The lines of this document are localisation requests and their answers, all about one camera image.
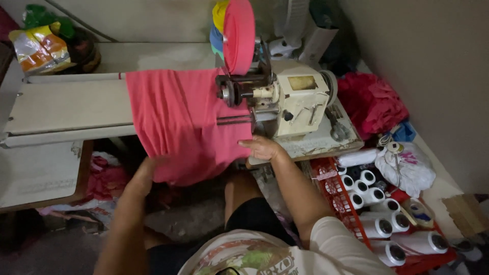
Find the person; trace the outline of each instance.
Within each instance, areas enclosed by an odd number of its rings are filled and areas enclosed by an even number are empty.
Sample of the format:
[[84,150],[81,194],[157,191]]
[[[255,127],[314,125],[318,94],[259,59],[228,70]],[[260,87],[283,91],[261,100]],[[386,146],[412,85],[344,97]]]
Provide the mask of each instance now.
[[393,275],[338,220],[287,152],[265,137],[241,140],[251,155],[269,160],[303,245],[287,234],[253,176],[230,176],[224,191],[225,231],[197,244],[171,243],[144,227],[144,199],[154,168],[145,159],[120,197],[95,275]]

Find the cardboard box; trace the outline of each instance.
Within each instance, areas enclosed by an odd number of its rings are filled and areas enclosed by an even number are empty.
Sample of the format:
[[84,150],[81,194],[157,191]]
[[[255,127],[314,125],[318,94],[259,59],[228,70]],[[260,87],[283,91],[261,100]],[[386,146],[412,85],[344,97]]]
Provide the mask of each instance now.
[[464,237],[470,238],[489,230],[489,219],[481,210],[474,195],[458,195],[442,199],[442,202]]

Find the pink garment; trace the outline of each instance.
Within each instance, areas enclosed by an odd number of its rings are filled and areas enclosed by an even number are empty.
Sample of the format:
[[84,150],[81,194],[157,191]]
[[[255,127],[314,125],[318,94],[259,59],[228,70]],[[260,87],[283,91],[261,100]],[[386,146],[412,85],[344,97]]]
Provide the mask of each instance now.
[[120,197],[131,178],[120,165],[111,165],[100,156],[92,156],[85,200],[111,201]]
[[338,79],[338,98],[363,140],[409,116],[396,91],[371,73],[349,72]]
[[229,108],[216,97],[220,69],[126,73],[136,133],[149,157],[166,155],[155,182],[187,186],[217,176],[250,150],[251,124],[217,126],[216,118],[249,115],[246,103]]

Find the white wall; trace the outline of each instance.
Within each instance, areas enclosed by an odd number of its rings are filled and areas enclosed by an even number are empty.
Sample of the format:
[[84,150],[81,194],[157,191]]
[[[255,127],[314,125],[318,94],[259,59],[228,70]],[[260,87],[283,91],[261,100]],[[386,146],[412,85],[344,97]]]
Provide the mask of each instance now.
[[489,1],[341,0],[362,57],[465,193],[489,193]]
[[[120,42],[207,42],[216,0],[55,0],[85,23]],[[272,0],[251,0],[255,18],[273,31]],[[43,0],[0,0],[22,25],[28,3],[56,11]]]

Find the red plastic crate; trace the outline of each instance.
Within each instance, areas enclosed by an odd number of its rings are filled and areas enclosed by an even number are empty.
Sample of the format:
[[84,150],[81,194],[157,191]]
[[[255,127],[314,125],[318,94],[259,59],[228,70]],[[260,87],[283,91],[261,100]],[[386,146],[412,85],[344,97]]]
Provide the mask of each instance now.
[[[311,168],[316,177],[328,172],[336,171],[333,158],[311,160]],[[346,228],[348,228],[348,230],[350,230],[357,238],[362,236],[361,241],[371,249],[370,242],[366,238],[365,231],[358,219],[356,211],[353,209],[352,202],[350,201],[348,192],[343,186],[341,177],[337,174],[331,178],[320,180],[319,188],[321,189],[323,196],[328,200],[336,217],[342,221]],[[434,230],[444,236],[436,222]],[[393,267],[393,270],[399,275],[420,274],[455,260],[456,257],[457,254],[455,250],[450,247],[445,254],[407,256],[406,263],[402,266]]]

